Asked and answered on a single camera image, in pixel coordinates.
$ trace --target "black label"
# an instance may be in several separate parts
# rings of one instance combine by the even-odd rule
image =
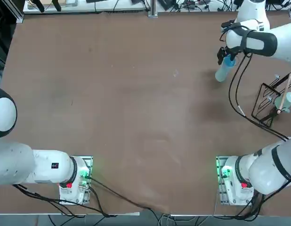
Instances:
[[[52,169],[58,169],[58,168],[59,168],[59,163],[58,163],[58,162],[53,162],[53,163],[51,164],[51,168],[52,168]]]

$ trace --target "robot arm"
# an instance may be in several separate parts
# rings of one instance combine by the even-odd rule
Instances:
[[[89,187],[84,176],[90,176],[91,172],[84,159],[57,150],[33,150],[25,144],[5,141],[1,137],[14,128],[16,119],[14,100],[0,89],[0,185],[59,184],[60,199],[88,203]]]
[[[291,62],[291,23],[260,31],[260,23],[252,19],[233,23],[231,27],[226,45],[232,55],[245,51]]]
[[[291,23],[269,29],[265,1],[244,0],[237,19],[222,27],[227,32],[225,56],[230,54],[231,61],[245,52],[291,62]],[[231,205],[246,205],[254,189],[262,194],[278,190],[291,179],[291,139],[253,154],[230,156],[222,178]]]
[[[245,51],[291,62],[291,23],[270,30],[265,0],[244,0],[237,19],[224,23],[226,55]]]

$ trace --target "brown table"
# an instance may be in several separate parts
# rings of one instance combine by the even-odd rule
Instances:
[[[93,155],[94,177],[155,210],[213,214],[216,155],[252,153],[277,141],[230,108],[232,75],[215,81],[220,24],[233,18],[235,13],[27,16],[17,25],[3,77],[2,87],[18,107],[7,138],[35,149]],[[269,18],[273,26],[289,22],[287,13]],[[290,70],[285,62],[254,56],[239,92],[244,110],[252,108],[260,83]],[[291,113],[275,128],[291,136]],[[57,185],[31,187],[58,197]],[[140,210],[95,188],[110,213]],[[41,212],[57,210],[0,186],[0,213]],[[218,204],[216,213],[234,214],[236,208]],[[291,187],[261,214],[291,216]]]

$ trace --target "blue bottle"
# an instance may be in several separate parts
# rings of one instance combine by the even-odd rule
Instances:
[[[235,65],[235,59],[233,61],[230,60],[230,54],[224,57],[223,62],[220,68],[216,72],[216,80],[222,82],[226,79],[228,73]]]

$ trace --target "wooden stick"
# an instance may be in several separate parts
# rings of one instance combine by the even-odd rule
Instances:
[[[280,114],[282,112],[283,103],[285,101],[285,98],[286,98],[290,83],[291,83],[291,72],[289,73],[287,85],[286,85],[285,91],[283,92],[283,97],[282,97],[282,100],[281,100],[281,104],[279,105],[279,109],[277,110],[277,114]]]

